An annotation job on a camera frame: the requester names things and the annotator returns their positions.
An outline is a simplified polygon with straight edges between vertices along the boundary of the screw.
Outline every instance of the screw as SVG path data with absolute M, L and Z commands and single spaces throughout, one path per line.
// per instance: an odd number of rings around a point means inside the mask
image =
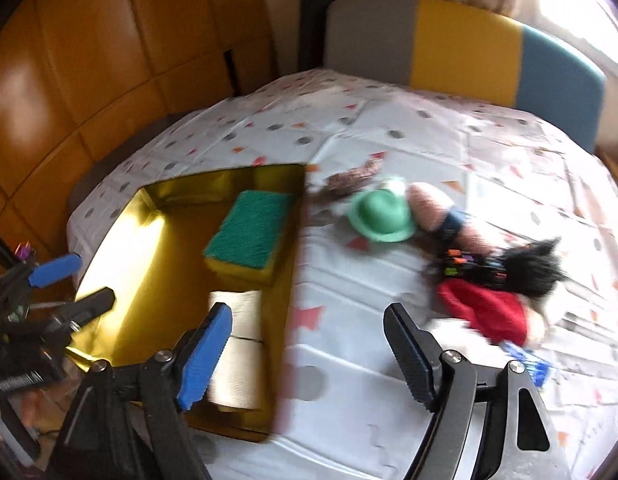
M 168 363 L 173 359 L 173 352 L 171 350 L 159 350 L 153 357 L 159 363 Z
M 104 359 L 100 359 L 100 361 L 96 361 L 91 365 L 91 368 L 89 368 L 89 372 L 101 372 L 106 368 L 107 364 L 108 363 Z
M 516 374 L 521 374 L 525 370 L 524 365 L 520 361 L 511 361 L 509 363 L 509 368 Z
M 444 355 L 452 363 L 459 363 L 460 361 L 462 361 L 462 356 L 460 355 L 460 352 L 456 352 L 455 350 L 447 350 L 447 351 L 444 352 Z

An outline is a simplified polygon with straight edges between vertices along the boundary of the red cloth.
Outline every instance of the red cloth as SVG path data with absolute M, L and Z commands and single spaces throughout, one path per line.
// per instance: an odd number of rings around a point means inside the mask
M 514 293 L 451 278 L 438 285 L 438 294 L 453 317 L 467 320 L 471 328 L 493 344 L 508 340 L 524 346 L 526 319 Z

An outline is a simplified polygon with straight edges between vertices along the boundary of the window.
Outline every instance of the window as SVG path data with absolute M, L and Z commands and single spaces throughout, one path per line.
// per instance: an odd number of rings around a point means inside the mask
M 618 30 L 598 1 L 540 0 L 540 13 L 542 17 L 566 29 L 575 38 L 585 40 L 618 64 Z

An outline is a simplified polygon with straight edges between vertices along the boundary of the toy hat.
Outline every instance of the toy hat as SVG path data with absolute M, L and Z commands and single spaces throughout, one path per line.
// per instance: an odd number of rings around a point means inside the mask
M 416 227 L 409 203 L 390 189 L 363 191 L 353 197 L 348 211 L 353 228 L 374 242 L 401 242 Z

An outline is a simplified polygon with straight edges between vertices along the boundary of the stuffed doll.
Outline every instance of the stuffed doll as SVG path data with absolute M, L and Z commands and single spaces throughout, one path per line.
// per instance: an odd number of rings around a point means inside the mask
M 493 344 L 512 341 L 524 348 L 536 348 L 546 334 L 541 314 L 521 294 L 451 278 L 439 283 L 438 297 L 451 316 L 468 321 L 471 329 Z
M 463 278 L 529 298 L 548 294 L 565 279 L 554 253 L 559 238 L 500 250 L 480 224 L 456 209 L 437 187 L 416 182 L 407 189 L 407 199 L 417 224 L 443 243 L 443 278 Z
M 479 331 L 470 328 L 465 319 L 435 318 L 423 328 L 431 332 L 442 350 L 457 350 L 475 365 L 504 368 L 511 357 L 499 346 L 491 344 Z

